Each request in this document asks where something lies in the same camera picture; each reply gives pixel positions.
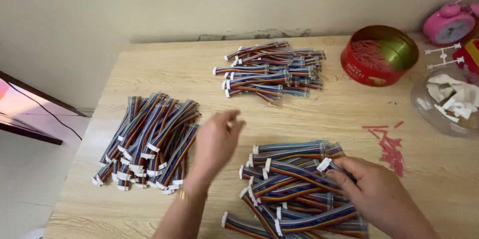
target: light wood table surface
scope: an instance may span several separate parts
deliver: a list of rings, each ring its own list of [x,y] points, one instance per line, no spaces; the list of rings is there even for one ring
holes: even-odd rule
[[[421,54],[426,48],[419,34],[412,34]],[[416,66],[395,85],[374,88],[350,79],[340,65],[340,53],[349,36],[287,39],[294,48],[323,49],[324,90],[309,98],[286,95],[275,105],[250,94],[226,98],[222,75],[212,76],[214,66],[228,66],[223,56],[239,46],[269,40],[157,43],[131,46],[120,54],[92,117],[75,162],[46,228],[46,239],[150,238],[174,199],[158,189],[133,187],[122,192],[116,184],[97,187],[91,178],[98,160],[123,117],[129,95],[164,92],[176,99],[200,104],[203,123],[215,111],[237,108],[247,121],[232,161],[214,181],[206,204],[199,238],[245,239],[222,229],[225,211],[253,220],[253,212],[238,197],[247,185],[238,169],[254,144],[304,142],[326,138],[339,142],[349,156],[380,162],[378,141],[362,125],[404,125],[389,133],[402,138],[400,149],[407,166],[402,178],[418,206],[444,239],[479,236],[478,143],[440,134],[424,122],[410,103],[413,84],[426,75],[426,62],[441,59],[421,56]],[[373,239],[387,238],[370,226]]]

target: ribbon cable bundle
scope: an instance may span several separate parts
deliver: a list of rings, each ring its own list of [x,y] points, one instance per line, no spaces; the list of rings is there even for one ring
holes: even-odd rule
[[[283,94],[309,96],[309,89],[321,90],[318,76],[324,51],[291,49],[288,42],[270,42],[253,47],[240,47],[225,55],[234,60],[230,67],[214,67],[213,75],[224,74],[221,84],[226,97],[253,93],[269,103]]]
[[[192,100],[180,102],[163,93],[128,97],[126,113],[100,159],[92,183],[111,176],[117,188],[159,188],[174,193],[186,177],[188,150],[195,141],[201,114]]]
[[[223,228],[256,239],[326,239],[327,232],[369,238],[368,223],[324,174],[340,169],[332,159],[344,155],[325,140],[253,146],[239,169],[239,178],[249,181],[239,197],[259,222],[225,212]]]

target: power cord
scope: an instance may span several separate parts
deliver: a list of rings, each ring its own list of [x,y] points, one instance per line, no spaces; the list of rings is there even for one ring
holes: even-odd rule
[[[47,113],[51,114],[58,122],[60,122],[60,124],[64,125],[64,126],[67,127],[68,129],[70,129],[71,131],[73,131],[73,133],[75,133],[75,135],[80,139],[80,141],[83,140],[83,139],[80,137],[80,135],[78,135],[77,132],[75,132],[71,127],[69,127],[69,126],[63,124],[63,122],[60,121],[60,119],[58,119],[58,117],[56,117],[56,116],[55,116],[54,114],[52,114],[49,110],[47,110],[45,107],[43,107],[43,105],[41,105],[38,101],[32,99],[32,98],[31,98],[30,96],[28,96],[27,94],[25,94],[25,93],[23,93],[22,91],[16,89],[15,86],[13,86],[10,82],[7,82],[7,81],[5,81],[5,80],[3,80],[3,81],[4,81],[5,83],[7,83],[11,88],[13,88],[13,89],[14,89],[15,91],[17,91],[18,93],[20,93],[20,94],[26,96],[27,98],[29,98],[29,99],[35,101],[35,102],[36,102],[40,107],[42,107]]]

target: hand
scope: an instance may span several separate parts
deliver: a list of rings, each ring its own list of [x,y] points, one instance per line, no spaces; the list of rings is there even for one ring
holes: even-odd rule
[[[339,170],[330,169],[326,175],[343,187],[344,195],[376,228],[393,239],[439,238],[392,171],[356,157],[334,163],[353,174],[357,184]]]
[[[207,190],[211,181],[231,159],[246,124],[237,121],[238,110],[214,114],[196,134],[195,162],[186,181],[192,188]]]

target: pink alarm clock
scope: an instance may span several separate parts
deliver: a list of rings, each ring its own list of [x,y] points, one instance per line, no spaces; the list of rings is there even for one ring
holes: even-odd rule
[[[426,20],[422,32],[435,45],[456,42],[474,29],[476,19],[472,15],[479,16],[479,3],[446,4]]]

